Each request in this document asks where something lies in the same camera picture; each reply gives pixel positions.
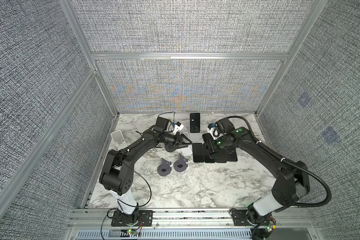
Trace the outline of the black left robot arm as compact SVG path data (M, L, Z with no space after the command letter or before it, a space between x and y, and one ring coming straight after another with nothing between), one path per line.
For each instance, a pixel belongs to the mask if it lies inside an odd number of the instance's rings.
M131 186L136 173L135 163L148 151L164 144L164 149L171 153L192 144L184 134L169 131L173 122L157 117L156 123L145 130L140 138L121 150L110 150L105 158L99 182L109 191L118 204L118 210L128 217L135 217L139 204L134 199Z

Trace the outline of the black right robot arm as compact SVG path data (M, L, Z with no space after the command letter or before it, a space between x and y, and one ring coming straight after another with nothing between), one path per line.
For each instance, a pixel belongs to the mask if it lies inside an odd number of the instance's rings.
M276 179L271 191L248 206L247 218L252 225L266 220L268 214L283 211L295 204L310 191L307 165L282 157L259 140L250 125L235 128L232 117L213 124L213 133L203 134L208 154L219 159L240 149L262 164Z

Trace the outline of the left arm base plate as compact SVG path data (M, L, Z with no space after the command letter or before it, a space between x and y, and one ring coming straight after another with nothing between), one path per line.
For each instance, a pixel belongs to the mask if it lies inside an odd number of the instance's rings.
M112 217L112 227L151 227L153 221L154 211L152 210L137 210L131 215L122 213L116 210Z

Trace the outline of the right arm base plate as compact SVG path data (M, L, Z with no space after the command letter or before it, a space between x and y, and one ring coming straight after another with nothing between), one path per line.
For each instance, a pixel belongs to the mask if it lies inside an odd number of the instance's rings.
M243 226L251 226L251 222L248 220L247 215L248 210L238 210L238 209L230 209L229 215L231 216L234 226L243 227Z

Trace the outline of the black phone back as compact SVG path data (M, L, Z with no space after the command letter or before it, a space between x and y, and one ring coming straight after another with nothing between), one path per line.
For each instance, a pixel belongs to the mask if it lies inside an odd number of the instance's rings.
M201 125L201 114L190 113L190 133L199 133Z

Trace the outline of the black phone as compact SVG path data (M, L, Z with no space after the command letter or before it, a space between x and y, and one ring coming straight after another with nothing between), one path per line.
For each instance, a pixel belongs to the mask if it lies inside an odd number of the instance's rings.
M193 143L193 161L194 163L203 163L204 159L204 148L202 143Z
M226 152L226 158L227 158L227 162L237 162L238 157L237 157L236 150L231 151L231 152Z
M220 150L218 151L214 156L216 163L226 163L227 160L227 151L226 150Z
M201 125L201 114L190 113L190 133L199 133Z
M207 149L207 145L204 143L203 144L203 156L204 156L204 162L208 163L208 164L214 164L216 161L215 159L210 157L210 153Z
M207 149L209 152L214 152L214 143L215 140L213 139L210 133L206 133L202 135L204 143L207 145Z

